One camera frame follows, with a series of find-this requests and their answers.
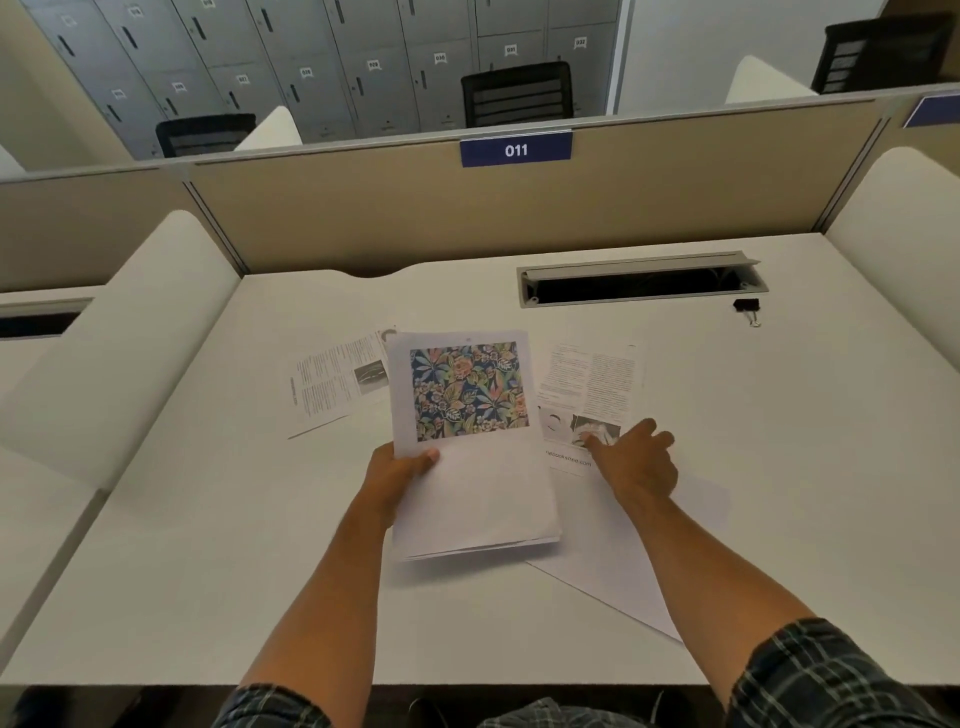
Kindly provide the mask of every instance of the blue number plate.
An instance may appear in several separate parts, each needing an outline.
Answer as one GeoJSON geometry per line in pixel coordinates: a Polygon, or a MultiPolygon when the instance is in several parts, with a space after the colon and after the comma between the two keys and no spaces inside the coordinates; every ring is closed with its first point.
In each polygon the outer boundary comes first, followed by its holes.
{"type": "Polygon", "coordinates": [[[529,133],[518,136],[486,136],[460,140],[460,161],[465,167],[491,164],[523,164],[528,161],[570,159],[573,131],[529,133]]]}

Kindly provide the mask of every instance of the stack of paper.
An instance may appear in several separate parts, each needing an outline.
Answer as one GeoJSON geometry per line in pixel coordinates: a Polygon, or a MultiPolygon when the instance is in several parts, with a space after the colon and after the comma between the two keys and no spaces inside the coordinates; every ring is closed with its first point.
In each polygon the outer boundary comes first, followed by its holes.
{"type": "Polygon", "coordinates": [[[557,541],[526,332],[398,333],[387,353],[396,455],[441,452],[400,504],[395,557],[557,541]]]}

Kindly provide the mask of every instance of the floral print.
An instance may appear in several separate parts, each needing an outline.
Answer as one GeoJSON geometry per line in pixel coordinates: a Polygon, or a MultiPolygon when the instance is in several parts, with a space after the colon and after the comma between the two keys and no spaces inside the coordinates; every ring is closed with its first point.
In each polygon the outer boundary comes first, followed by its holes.
{"type": "Polygon", "coordinates": [[[417,440],[527,427],[516,341],[410,352],[417,440]]]}

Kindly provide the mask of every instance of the cubicle divider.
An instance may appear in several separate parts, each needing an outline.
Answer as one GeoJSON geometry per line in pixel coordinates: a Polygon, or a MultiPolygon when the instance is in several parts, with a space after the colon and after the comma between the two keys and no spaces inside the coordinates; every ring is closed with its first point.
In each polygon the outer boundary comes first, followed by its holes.
{"type": "Polygon", "coordinates": [[[175,209],[230,257],[172,168],[0,182],[0,292],[106,283],[175,209]]]}
{"type": "Polygon", "coordinates": [[[563,162],[464,168],[448,138],[220,156],[190,179],[252,273],[801,232],[887,103],[610,119],[575,127],[563,162]]]}

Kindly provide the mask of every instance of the right hand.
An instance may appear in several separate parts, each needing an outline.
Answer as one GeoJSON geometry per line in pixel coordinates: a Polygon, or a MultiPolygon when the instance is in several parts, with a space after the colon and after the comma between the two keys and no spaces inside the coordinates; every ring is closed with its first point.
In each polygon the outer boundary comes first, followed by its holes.
{"type": "Polygon", "coordinates": [[[657,423],[648,418],[615,445],[604,445],[595,435],[584,434],[584,445],[627,513],[649,504],[651,497],[670,497],[677,487],[677,468],[667,452],[674,443],[673,434],[654,435],[656,430],[657,423]]]}

